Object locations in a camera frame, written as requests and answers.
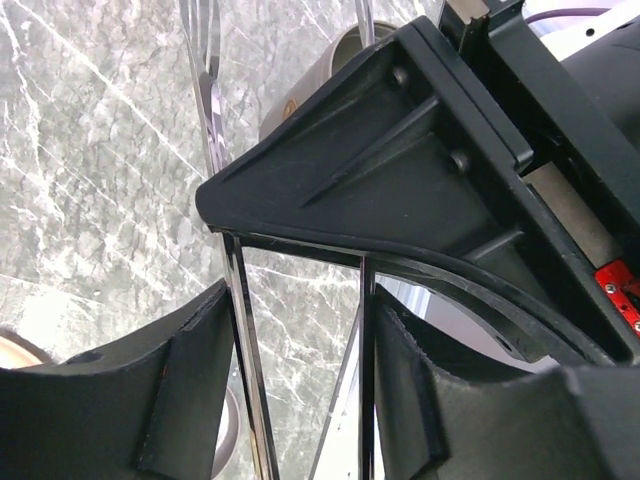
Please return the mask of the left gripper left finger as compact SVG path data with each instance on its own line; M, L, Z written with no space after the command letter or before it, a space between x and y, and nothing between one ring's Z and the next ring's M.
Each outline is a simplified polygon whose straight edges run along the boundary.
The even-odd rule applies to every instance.
M5 479L207 479L233 349L228 287L58 365L1 373Z

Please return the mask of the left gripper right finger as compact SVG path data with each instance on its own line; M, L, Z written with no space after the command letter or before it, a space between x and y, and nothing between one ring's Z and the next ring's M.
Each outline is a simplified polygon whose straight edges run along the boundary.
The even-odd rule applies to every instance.
M375 403L390 479L635 479L639 371L529 373L468 348L384 288Z

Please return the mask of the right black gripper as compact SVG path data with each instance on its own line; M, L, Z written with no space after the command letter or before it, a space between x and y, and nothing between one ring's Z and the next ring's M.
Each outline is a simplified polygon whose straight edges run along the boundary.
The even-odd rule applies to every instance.
M626 137L525 24L517 1L492 1L469 22L420 17L394 37L442 37L471 69L530 148L512 192L525 215L526 247L553 250L583 269L620 336L620 360L639 356L622 288L610 266L639 276L639 156Z

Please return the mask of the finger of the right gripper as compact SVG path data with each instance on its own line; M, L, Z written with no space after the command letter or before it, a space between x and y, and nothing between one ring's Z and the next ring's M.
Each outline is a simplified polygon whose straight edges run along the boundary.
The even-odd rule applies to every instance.
M530 275L511 188L530 148L442 37L365 50L199 187L214 230Z
M370 252L389 273L454 300L522 355L561 363L617 363L620 336L594 281L555 251L531 253L506 239L464 239L426 247L376 241Z

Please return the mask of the metal serving tongs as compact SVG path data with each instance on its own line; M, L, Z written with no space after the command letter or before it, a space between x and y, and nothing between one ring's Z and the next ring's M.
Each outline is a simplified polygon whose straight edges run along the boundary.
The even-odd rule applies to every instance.
M221 56L221 21L217 1L180 1L182 25L201 123L206 169L214 176L231 163L222 120L222 97L218 75ZM263 368L252 311L240 240L222 235L225 278L231 289L234 337L251 430L256 473L260 479L278 479L279 466L267 402ZM375 274L367 258L360 260L360 305L356 326L359 334L358 477L374 477L374 331L369 324Z

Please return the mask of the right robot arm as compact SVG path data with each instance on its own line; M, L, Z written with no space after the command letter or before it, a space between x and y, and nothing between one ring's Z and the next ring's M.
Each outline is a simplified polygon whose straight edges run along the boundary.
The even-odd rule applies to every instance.
M639 360L639 6L449 1L358 52L196 206L241 245L371 268L515 356Z

